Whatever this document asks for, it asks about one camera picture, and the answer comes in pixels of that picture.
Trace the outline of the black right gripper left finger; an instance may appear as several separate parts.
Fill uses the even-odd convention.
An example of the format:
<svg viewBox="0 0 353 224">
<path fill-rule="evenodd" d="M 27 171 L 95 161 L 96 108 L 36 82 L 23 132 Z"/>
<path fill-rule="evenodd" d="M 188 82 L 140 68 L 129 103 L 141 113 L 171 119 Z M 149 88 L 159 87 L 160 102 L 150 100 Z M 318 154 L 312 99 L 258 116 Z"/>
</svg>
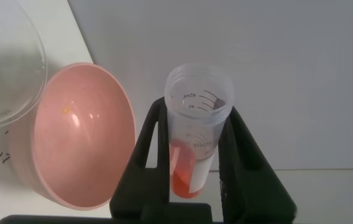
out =
<svg viewBox="0 0 353 224">
<path fill-rule="evenodd" d="M 157 166 L 146 168 L 154 128 L 157 130 Z M 170 153 L 167 108 L 163 97 L 155 100 L 109 203 L 113 218 L 140 218 L 147 205 L 163 205 L 170 197 Z"/>
</svg>

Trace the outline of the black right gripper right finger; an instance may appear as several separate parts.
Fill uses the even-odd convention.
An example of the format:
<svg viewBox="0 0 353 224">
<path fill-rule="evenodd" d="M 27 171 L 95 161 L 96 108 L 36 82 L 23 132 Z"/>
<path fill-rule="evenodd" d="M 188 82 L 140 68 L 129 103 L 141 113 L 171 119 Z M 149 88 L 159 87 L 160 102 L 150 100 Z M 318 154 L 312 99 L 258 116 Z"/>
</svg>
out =
<svg viewBox="0 0 353 224">
<path fill-rule="evenodd" d="M 224 223 L 292 224 L 297 207 L 233 108 L 218 142 Z"/>
</svg>

